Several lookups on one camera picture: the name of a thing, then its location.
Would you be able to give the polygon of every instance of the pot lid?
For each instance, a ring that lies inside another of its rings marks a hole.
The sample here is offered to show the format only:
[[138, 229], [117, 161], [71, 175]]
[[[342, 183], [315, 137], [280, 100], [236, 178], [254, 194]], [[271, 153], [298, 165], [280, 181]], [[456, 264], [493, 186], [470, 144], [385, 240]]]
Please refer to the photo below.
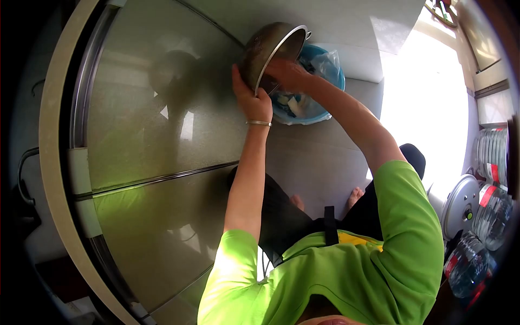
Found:
[[478, 210], [478, 191], [477, 179], [464, 174], [448, 194], [440, 218], [446, 240], [453, 239], [459, 230], [470, 228]]

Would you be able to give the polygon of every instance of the green t-shirt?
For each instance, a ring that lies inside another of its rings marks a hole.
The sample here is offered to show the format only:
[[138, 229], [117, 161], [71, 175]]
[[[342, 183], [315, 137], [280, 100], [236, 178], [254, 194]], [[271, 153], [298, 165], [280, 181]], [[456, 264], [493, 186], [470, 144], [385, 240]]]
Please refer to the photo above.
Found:
[[295, 324], [312, 294], [362, 323], [422, 324], [443, 270], [439, 220], [409, 163], [386, 162], [374, 185], [382, 252], [373, 240], [325, 246], [318, 232], [289, 248], [285, 262], [257, 282], [253, 236], [229, 230], [220, 240], [198, 324]]

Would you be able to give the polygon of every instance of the bare foot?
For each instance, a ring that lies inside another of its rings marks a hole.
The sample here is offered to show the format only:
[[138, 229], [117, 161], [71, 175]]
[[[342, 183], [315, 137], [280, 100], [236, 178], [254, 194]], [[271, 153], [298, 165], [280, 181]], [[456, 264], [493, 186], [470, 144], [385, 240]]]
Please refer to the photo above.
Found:
[[296, 205], [298, 209], [303, 211], [305, 205], [303, 204], [302, 198], [300, 198], [298, 194], [291, 196], [289, 201], [291, 201], [292, 204]]
[[352, 208], [354, 204], [356, 204], [357, 200], [359, 200], [363, 194], [363, 192], [359, 187], [356, 187], [352, 190], [352, 193], [350, 193], [350, 197], [347, 200], [347, 208]]

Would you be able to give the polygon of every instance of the stainless steel colander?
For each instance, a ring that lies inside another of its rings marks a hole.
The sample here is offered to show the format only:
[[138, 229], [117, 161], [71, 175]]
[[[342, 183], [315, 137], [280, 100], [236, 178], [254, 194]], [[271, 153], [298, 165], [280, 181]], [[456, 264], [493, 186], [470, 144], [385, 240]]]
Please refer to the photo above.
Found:
[[254, 91], [255, 96], [259, 87], [268, 94], [278, 88], [276, 80], [264, 75], [271, 59], [276, 57], [295, 61], [310, 34], [305, 25], [295, 26], [286, 22], [274, 22], [262, 27], [249, 39], [238, 69], [242, 79]]

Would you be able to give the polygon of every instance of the yellow fabric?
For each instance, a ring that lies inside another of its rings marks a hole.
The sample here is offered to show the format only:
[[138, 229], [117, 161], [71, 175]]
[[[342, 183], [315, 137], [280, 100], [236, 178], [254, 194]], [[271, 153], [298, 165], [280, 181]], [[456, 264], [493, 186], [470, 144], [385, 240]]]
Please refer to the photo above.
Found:
[[[356, 245], [365, 245], [366, 246], [367, 242], [368, 242], [368, 240], [366, 240], [366, 239], [363, 239], [363, 238], [360, 238], [357, 236], [352, 236], [352, 235], [350, 235], [348, 233], [344, 233], [344, 232], [338, 232], [337, 238], [339, 239], [341, 244], [351, 243], [354, 246], [356, 246]], [[377, 245], [376, 247], [378, 248], [378, 250], [380, 252], [383, 251], [383, 245]]]

